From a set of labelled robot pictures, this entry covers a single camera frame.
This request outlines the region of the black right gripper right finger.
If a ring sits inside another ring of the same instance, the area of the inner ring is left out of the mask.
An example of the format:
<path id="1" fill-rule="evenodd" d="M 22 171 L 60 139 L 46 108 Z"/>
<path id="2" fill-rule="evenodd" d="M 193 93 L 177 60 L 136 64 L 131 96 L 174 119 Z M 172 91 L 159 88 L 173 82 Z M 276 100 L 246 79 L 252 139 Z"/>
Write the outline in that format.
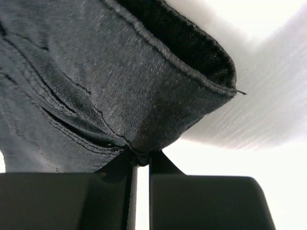
<path id="1" fill-rule="evenodd" d="M 162 151 L 150 156 L 152 230 L 273 230 L 258 182 L 243 176 L 184 174 Z"/>

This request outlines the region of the black trousers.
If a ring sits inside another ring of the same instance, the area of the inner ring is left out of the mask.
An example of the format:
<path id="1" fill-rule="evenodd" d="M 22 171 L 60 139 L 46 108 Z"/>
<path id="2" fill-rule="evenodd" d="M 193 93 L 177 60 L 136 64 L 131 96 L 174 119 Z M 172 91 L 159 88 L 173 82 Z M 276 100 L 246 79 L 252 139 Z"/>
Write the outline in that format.
<path id="1" fill-rule="evenodd" d="M 3 0 L 6 172 L 146 165 L 237 93 L 225 50 L 163 0 Z"/>

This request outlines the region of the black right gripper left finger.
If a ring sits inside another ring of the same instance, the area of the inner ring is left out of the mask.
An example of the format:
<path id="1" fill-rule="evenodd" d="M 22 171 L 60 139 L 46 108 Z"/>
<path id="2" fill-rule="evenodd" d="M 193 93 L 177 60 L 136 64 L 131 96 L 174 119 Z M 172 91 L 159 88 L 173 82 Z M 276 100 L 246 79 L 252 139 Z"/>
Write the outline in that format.
<path id="1" fill-rule="evenodd" d="M 3 230 L 133 230 L 137 166 L 126 149 L 94 173 L 3 173 Z"/>

